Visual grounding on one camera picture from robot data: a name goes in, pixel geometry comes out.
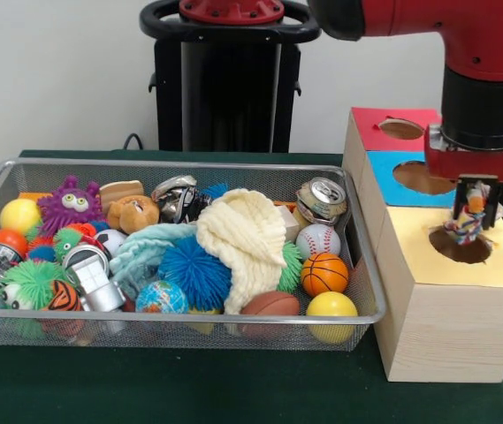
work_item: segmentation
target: green table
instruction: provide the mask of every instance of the green table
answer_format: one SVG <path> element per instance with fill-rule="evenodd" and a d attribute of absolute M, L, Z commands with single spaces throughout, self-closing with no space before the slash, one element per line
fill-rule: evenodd
<path fill-rule="evenodd" d="M 340 163 L 338 155 L 22 155 Z M 0 346 L 0 422 L 503 424 L 503 383 L 388 383 L 372 330 L 351 353 Z"/>

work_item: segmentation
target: wooden box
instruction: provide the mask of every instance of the wooden box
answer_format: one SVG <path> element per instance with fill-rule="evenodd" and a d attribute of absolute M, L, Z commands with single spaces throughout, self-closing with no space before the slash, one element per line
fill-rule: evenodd
<path fill-rule="evenodd" d="M 417 193 L 403 186 L 394 169 L 423 161 L 422 151 L 368 151 L 362 137 L 352 113 L 344 166 L 357 172 L 355 185 L 385 286 L 387 313 L 375 331 L 388 379 L 501 382 L 503 222 L 484 233 L 492 244 L 485 261 L 445 257 L 429 236 L 450 216 L 453 192 Z"/>

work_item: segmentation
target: green toy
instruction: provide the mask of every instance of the green toy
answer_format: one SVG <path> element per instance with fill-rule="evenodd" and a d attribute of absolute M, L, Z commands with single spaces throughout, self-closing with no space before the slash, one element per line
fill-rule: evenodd
<path fill-rule="evenodd" d="M 80 243 L 82 237 L 84 234 L 74 228 L 64 227 L 57 232 L 53 239 L 53 245 L 58 263 L 63 263 L 66 254 Z"/>
<path fill-rule="evenodd" d="M 39 310 L 52 301 L 52 283 L 65 280 L 62 267 L 53 262 L 25 261 L 8 269 L 2 278 L 5 287 L 0 291 L 10 309 Z"/>
<path fill-rule="evenodd" d="M 292 293 L 301 281 L 301 253 L 294 243 L 287 241 L 283 246 L 283 257 L 286 268 L 278 280 L 277 290 L 280 292 Z"/>
<path fill-rule="evenodd" d="M 41 229 L 41 227 L 42 227 L 42 220 L 39 221 L 33 227 L 31 227 L 31 230 L 29 230 L 25 235 L 25 238 L 27 239 L 28 243 L 31 243 L 33 240 L 39 237 L 39 230 Z"/>

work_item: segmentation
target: metal basket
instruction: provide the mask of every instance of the metal basket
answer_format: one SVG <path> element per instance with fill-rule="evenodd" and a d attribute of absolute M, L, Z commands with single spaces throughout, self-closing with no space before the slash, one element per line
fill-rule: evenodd
<path fill-rule="evenodd" d="M 371 323 L 385 313 L 385 297 L 370 248 L 367 230 L 352 179 L 329 166 L 160 163 L 63 159 L 15 159 L 0 164 L 0 211 L 20 192 L 50 192 L 65 176 L 76 175 L 82 186 L 139 179 L 152 190 L 167 178 L 191 174 L 198 186 L 226 182 L 231 188 L 258 190 L 277 201 L 295 201 L 296 190 L 313 177 L 326 177 L 346 189 L 349 210 L 336 231 L 342 240 L 342 259 L 350 268 L 346 295 L 357 317 L 255 316 L 209 314 L 137 314 L 0 310 L 0 345 L 89 345 L 110 347 L 182 347 L 274 350 L 352 351 Z M 309 297 L 302 288 L 296 297 L 304 313 Z M 254 337 L 234 335 L 247 326 Z M 80 328 L 73 336 L 72 328 Z M 351 332 L 342 343 L 340 332 Z"/>

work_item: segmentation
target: black handle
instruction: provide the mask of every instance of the black handle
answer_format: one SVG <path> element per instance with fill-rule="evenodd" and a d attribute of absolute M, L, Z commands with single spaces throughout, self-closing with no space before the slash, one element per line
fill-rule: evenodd
<path fill-rule="evenodd" d="M 156 39 L 179 42 L 311 42 L 320 35 L 320 28 L 308 6 L 283 0 L 285 16 L 301 22 L 287 25 L 282 22 L 256 26 L 228 26 L 197 23 L 189 20 L 163 20 L 179 13 L 179 0 L 160 0 L 143 8 L 140 15 L 141 31 Z"/>

